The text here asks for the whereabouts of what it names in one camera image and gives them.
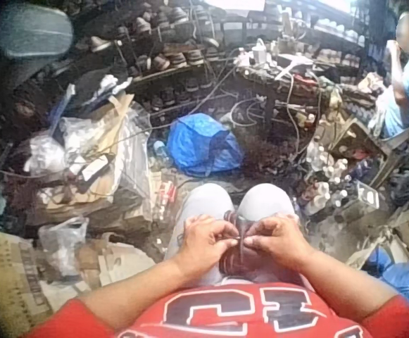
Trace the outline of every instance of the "red shirt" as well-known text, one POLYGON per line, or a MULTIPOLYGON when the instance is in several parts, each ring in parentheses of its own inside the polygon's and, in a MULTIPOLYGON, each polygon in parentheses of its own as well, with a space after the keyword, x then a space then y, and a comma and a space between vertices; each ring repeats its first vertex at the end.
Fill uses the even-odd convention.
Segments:
POLYGON ((28 337, 409 338, 409 303, 396 296, 358 324, 338 317, 317 294, 302 287, 232 284, 171 294, 119 333, 81 301, 72 300, 28 337))

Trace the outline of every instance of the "hand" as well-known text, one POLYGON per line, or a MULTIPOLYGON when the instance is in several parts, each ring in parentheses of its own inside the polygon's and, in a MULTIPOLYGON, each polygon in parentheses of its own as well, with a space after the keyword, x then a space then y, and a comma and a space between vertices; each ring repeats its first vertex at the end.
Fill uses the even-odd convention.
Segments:
POLYGON ((387 42, 387 49, 393 57, 399 57, 401 55, 401 48, 396 40, 389 40, 387 42))
POLYGON ((298 272, 315 252, 304 239, 296 215, 264 218, 246 233, 244 243, 268 252, 276 263, 298 272))
POLYGON ((208 272, 226 250, 236 246, 237 228, 207 215, 189 218, 184 223, 184 242, 173 261, 189 278, 196 279, 208 272))

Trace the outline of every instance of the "red jersey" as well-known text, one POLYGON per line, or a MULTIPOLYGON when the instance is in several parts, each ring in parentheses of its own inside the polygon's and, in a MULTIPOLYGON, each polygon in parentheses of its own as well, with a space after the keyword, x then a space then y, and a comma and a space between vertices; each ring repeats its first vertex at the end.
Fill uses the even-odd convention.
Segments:
POLYGON ((230 284, 171 294, 118 333, 72 300, 28 337, 409 337, 409 304, 397 296, 359 324, 302 287, 230 284))

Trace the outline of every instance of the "cluttered floor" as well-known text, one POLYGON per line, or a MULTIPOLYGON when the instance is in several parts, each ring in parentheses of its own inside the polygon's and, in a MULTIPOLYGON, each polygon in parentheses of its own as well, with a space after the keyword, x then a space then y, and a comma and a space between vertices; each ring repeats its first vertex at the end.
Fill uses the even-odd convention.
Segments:
POLYGON ((162 261, 205 183, 236 207, 257 184, 281 187, 308 241, 354 268, 379 248, 409 262, 409 147, 366 126, 384 85, 363 60, 367 32, 349 29, 360 18, 333 30, 303 4, 240 16, 158 2, 66 1, 73 46, 0 105, 0 323, 12 337, 162 261))

